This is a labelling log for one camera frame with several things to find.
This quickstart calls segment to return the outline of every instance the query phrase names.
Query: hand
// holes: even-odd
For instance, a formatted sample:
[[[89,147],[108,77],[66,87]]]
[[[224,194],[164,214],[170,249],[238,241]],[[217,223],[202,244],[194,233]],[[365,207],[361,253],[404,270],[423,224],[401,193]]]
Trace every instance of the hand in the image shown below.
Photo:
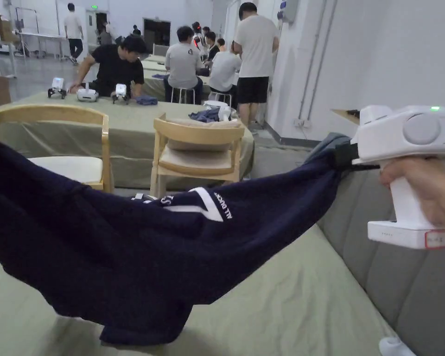
[[[445,226],[445,164],[438,159],[398,159],[381,173],[381,183],[389,186],[405,177],[417,193],[425,217]]]
[[[74,82],[71,84],[71,86],[69,87],[69,93],[70,94],[76,94],[77,91],[81,88],[81,83],[78,82]]]

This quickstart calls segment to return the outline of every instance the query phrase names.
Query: man in black shirt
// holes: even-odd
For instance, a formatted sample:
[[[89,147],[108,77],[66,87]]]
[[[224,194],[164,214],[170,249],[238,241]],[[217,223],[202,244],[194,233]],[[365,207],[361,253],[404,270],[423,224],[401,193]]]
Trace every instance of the man in black shirt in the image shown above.
[[[120,45],[101,45],[81,63],[78,78],[69,92],[75,94],[80,87],[85,87],[83,80],[90,67],[99,63],[97,79],[89,83],[90,89],[97,91],[99,96],[112,96],[117,84],[125,84],[130,88],[130,83],[133,81],[135,86],[132,96],[140,96],[144,77],[139,54],[145,52],[144,40],[136,35],[128,36]]]
[[[208,59],[206,61],[211,62],[219,52],[219,47],[216,45],[216,34],[214,32],[208,32],[206,34],[206,43],[209,48]]]

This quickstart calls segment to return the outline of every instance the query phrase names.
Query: gray sofa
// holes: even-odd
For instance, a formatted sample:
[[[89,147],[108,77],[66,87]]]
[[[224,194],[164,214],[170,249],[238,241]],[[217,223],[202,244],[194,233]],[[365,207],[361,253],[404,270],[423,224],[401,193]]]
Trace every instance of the gray sofa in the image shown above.
[[[319,222],[384,319],[417,356],[445,356],[445,250],[417,251],[367,239],[369,220],[394,218],[379,172],[350,174]]]

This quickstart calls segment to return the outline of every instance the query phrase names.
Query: white door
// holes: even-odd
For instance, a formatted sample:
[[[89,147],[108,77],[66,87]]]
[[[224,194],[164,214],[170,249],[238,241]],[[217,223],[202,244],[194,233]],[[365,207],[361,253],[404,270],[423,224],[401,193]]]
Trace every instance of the white door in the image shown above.
[[[93,11],[86,11],[86,27],[87,27],[87,40],[91,45],[97,44],[97,23],[96,13]]]

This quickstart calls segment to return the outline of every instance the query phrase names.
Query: man in gray shirt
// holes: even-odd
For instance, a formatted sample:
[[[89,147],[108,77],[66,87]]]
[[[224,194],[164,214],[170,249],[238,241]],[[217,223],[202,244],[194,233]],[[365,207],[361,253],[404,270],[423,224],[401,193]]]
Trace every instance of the man in gray shirt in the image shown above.
[[[168,48],[165,58],[166,70],[170,74],[165,77],[165,101],[171,101],[172,88],[184,88],[195,90],[195,103],[201,105],[203,94],[203,81],[196,73],[203,67],[200,54],[192,47],[194,31],[189,26],[178,28],[178,40],[180,43]]]

